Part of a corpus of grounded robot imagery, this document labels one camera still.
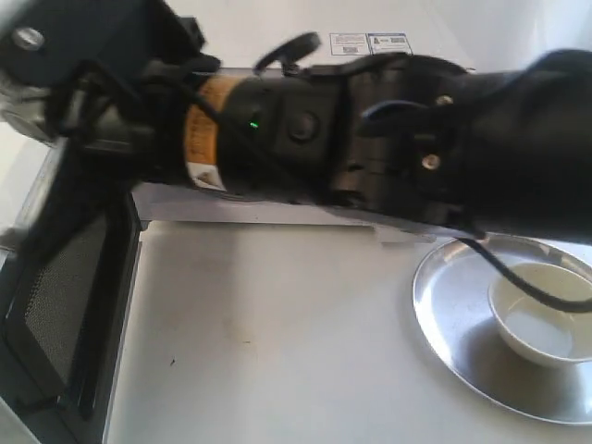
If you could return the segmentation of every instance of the white bowl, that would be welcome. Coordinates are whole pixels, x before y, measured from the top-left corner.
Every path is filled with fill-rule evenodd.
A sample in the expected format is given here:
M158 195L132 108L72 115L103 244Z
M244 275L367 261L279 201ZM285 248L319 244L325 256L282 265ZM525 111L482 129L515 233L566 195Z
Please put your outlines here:
M555 265L519 264L518 276L553 296L568 301L592 297L592 284ZM560 367L592 360L592 313L553 310L518 290L499 275L489 286L489 306L503 340L533 363Z

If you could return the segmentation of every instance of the black wire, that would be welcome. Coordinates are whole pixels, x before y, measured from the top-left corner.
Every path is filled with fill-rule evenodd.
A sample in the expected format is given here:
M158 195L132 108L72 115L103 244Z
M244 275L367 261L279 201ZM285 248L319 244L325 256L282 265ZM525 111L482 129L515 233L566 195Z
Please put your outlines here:
M473 249L477 254L479 254L486 261L488 261L496 270L498 270L498 272L502 276L508 279L517 289L522 290L528 296L537 300L543 305L546 305L549 308L559 310L560 312L565 313L592 312L592 299L574 302L566 301L562 298L558 298L557 296L548 294L546 291L538 289L537 287L529 284L524 279L516 275L513 271L510 270L510 268L508 268L504 263L502 263L501 260L498 259L495 254L490 252L487 248L485 248L476 240L460 238L459 241L464 243L467 247Z
M264 151L257 148L247 137L240 132L232 122L221 116L214 107L205 100L199 93L182 83L180 80L171 79L165 76L152 76L142 81L143 85L165 85L174 88L193 105L197 105L219 128L226 131L236 142L245 148L265 167L269 168L272 174L276 175L288 189L303 191L309 197L315 194L307 186L294 178L283 166L268 156Z

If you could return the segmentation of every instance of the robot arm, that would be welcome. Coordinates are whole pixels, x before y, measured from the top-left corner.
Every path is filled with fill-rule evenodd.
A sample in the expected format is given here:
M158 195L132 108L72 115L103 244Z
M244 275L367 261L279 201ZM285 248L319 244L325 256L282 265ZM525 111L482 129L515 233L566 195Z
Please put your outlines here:
M3 115L63 145L54 199L12 233L19 248L48 226L62 244L141 181L462 238L592 243L592 55L513 73L406 54L300 69L319 45L308 33L233 79L203 45L162 0L19 10L0 40ZM281 78L263 75L273 62Z

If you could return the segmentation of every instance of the screw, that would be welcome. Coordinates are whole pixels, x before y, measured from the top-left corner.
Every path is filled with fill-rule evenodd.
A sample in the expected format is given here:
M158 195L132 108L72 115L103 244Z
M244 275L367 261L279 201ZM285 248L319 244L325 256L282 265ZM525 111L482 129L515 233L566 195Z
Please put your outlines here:
M454 100L449 95L440 95L438 99L436 99L436 105L443 106L443 105L452 105Z
M33 28L18 28L12 33L12 40L25 51L39 51L45 43L43 35Z
M435 154L428 154L426 157L422 159L422 166L425 169L429 169L430 171L434 171L440 167L440 158Z

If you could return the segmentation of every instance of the silver tray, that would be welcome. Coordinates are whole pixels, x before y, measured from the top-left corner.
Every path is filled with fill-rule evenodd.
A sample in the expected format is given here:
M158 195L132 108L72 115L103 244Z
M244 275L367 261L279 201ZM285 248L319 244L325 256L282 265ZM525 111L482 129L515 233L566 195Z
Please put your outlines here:
M559 265L592 280L592 268L535 240L493 236L486 246L507 265ZM550 369L502 340L487 302L497 272L454 240L431 252L413 279L413 308L442 362L475 392L514 412L566 425L592 425L592 363Z

